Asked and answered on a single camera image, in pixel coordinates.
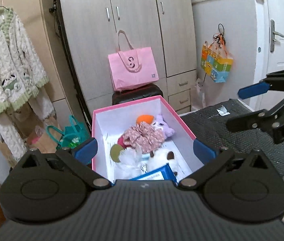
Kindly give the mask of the white round plush toy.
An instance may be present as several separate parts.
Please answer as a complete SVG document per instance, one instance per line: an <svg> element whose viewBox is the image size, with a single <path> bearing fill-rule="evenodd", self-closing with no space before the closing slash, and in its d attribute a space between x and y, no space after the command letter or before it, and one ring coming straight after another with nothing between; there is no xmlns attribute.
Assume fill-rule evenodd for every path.
<svg viewBox="0 0 284 241"><path fill-rule="evenodd" d="M147 171L151 172L168 164L175 176L178 175L178 162L175 159L173 151L165 148L156 149L150 152L150 157L147 161Z"/></svg>

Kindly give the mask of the blue tissue pack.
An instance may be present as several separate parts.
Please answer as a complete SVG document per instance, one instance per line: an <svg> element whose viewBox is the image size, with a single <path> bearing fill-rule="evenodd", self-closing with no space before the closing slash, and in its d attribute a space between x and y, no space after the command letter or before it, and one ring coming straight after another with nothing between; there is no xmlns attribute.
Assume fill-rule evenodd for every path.
<svg viewBox="0 0 284 241"><path fill-rule="evenodd" d="M145 173L138 177L130 179L131 181L172 181L175 185L178 184L176 176L174 175L168 163L151 172Z"/></svg>

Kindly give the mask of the beige wardrobe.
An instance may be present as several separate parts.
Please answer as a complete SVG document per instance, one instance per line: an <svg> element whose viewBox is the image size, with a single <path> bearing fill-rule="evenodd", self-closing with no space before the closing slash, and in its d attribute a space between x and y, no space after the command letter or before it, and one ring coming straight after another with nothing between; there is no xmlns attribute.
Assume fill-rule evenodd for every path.
<svg viewBox="0 0 284 241"><path fill-rule="evenodd" d="M191 108L196 38L191 0L57 0L67 53L87 110L110 106L108 57L150 47L158 87L179 113Z"/></svg>

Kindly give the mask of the small white sachet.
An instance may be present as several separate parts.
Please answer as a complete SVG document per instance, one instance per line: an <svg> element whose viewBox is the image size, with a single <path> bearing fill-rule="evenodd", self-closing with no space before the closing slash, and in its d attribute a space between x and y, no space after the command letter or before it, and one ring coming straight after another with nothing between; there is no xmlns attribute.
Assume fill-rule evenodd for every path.
<svg viewBox="0 0 284 241"><path fill-rule="evenodd" d="M225 106L220 106L220 107L217 109L217 112L218 112L219 115L221 115L221 116L230 115L230 112L227 110L227 108L226 108Z"/></svg>

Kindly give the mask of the pink floral scrunchie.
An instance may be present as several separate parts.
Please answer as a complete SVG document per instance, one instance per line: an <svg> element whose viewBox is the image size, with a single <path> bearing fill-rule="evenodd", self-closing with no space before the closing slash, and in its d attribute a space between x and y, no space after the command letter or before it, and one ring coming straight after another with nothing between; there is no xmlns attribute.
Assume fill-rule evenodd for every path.
<svg viewBox="0 0 284 241"><path fill-rule="evenodd" d="M158 149L165 141L161 130L155 130L152 125L145 122L131 126L125 130L122 136L126 146L136 148L137 145L140 145L143 154Z"/></svg>

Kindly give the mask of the orange makeup sponge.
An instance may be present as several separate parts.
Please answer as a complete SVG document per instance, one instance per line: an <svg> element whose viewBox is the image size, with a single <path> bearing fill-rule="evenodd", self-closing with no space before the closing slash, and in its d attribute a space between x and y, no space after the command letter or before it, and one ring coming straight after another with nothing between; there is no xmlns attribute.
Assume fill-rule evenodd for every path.
<svg viewBox="0 0 284 241"><path fill-rule="evenodd" d="M141 124L142 122L145 122L149 125L151 125L154 121L154 116L153 115L140 115L136 119L137 124Z"/></svg>

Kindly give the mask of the white knitted cardigan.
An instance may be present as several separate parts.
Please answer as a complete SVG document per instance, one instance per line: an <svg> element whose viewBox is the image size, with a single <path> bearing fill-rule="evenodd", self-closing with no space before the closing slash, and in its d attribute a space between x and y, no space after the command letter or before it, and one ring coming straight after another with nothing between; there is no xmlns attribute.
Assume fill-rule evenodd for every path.
<svg viewBox="0 0 284 241"><path fill-rule="evenodd" d="M29 104L41 121L54 116L47 83L49 77L21 19L13 9L0 7L0 134L14 160L27 146L9 115Z"/></svg>

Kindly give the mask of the pink paper shopping bag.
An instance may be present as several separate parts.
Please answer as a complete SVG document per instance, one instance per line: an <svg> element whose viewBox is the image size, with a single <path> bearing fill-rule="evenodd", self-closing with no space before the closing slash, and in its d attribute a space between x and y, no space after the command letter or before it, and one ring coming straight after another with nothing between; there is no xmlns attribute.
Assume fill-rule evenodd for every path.
<svg viewBox="0 0 284 241"><path fill-rule="evenodd" d="M150 47L134 48L127 40L130 50L108 55L114 91L133 90L159 80L153 52Z"/></svg>

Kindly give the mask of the white mesh bath pouf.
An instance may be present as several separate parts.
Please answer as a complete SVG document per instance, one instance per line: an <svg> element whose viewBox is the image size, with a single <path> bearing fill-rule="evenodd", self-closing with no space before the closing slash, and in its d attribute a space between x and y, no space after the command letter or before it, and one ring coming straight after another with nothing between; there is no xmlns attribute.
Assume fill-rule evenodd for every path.
<svg viewBox="0 0 284 241"><path fill-rule="evenodd" d="M136 148L128 147L120 151L119 162L114 168L116 180L130 180L147 172L147 165L143 163L143 152L140 145Z"/></svg>

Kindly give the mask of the pink fluffy pompom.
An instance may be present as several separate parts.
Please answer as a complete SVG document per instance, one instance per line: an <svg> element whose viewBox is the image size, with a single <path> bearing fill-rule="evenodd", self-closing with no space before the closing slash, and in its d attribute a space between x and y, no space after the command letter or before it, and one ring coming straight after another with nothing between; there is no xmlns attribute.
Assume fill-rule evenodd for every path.
<svg viewBox="0 0 284 241"><path fill-rule="evenodd" d="M121 147L123 147L124 149L127 148L127 146L124 144L123 142L123 136L120 136L117 140L117 144L120 145Z"/></svg>

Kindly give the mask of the purple plush toy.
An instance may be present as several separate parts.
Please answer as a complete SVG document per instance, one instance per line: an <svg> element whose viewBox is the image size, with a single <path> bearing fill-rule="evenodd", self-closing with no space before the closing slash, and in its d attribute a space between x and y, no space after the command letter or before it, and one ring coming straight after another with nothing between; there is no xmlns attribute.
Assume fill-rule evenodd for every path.
<svg viewBox="0 0 284 241"><path fill-rule="evenodd" d="M164 121L163 116L161 114L157 115L152 122L152 126L155 130L161 130L164 139L172 137L175 134L175 130L168 126L168 124Z"/></svg>

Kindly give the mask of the green makeup sponge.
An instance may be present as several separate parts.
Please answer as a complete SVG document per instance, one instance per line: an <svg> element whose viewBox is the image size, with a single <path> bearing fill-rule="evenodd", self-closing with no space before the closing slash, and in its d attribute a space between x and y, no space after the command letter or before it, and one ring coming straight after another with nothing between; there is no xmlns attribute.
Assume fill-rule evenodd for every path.
<svg viewBox="0 0 284 241"><path fill-rule="evenodd" d="M119 156L120 156L121 151L123 151L123 150L124 150L124 148L119 144L114 144L111 147L110 158L113 160L113 162L115 162L115 163L120 162Z"/></svg>

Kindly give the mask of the pink storage box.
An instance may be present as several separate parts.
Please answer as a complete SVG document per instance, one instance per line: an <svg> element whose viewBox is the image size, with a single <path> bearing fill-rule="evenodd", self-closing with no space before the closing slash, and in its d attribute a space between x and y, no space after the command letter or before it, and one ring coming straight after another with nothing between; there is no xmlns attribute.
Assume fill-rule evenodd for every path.
<svg viewBox="0 0 284 241"><path fill-rule="evenodd" d="M195 135L161 96L95 110L92 122L98 143L92 169L111 182L164 165L180 181L203 166L194 154Z"/></svg>

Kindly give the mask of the colourful hanging gift bag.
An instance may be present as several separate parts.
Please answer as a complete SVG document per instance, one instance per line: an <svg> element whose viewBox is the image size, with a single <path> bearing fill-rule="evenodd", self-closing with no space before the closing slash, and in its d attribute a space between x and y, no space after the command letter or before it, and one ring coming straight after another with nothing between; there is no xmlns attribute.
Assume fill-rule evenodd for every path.
<svg viewBox="0 0 284 241"><path fill-rule="evenodd" d="M224 26L220 23L212 42L205 41L202 46L201 68L213 82L226 83L232 64L233 56L227 50Z"/></svg>

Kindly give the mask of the green plastic bag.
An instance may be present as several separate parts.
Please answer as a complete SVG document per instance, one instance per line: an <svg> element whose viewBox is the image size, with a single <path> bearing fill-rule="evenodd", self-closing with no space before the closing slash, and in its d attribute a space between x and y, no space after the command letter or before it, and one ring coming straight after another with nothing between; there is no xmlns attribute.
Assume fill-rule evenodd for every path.
<svg viewBox="0 0 284 241"><path fill-rule="evenodd" d="M57 150L63 147L74 149L90 138L90 134L86 129L85 124L79 122L73 115L69 116L69 123L70 125L66 126L63 131L52 125L46 127L46 133L57 144ZM51 133L51 130L57 132L60 135L60 138L57 139Z"/></svg>

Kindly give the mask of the black suitcase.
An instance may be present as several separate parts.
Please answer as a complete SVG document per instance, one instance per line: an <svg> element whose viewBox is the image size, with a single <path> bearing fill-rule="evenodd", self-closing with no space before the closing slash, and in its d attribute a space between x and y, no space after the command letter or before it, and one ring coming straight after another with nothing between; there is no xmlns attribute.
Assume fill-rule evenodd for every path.
<svg viewBox="0 0 284 241"><path fill-rule="evenodd" d="M163 92L157 85L151 83L133 90L114 92L112 95L112 105L122 104L153 96L163 96Z"/></svg>

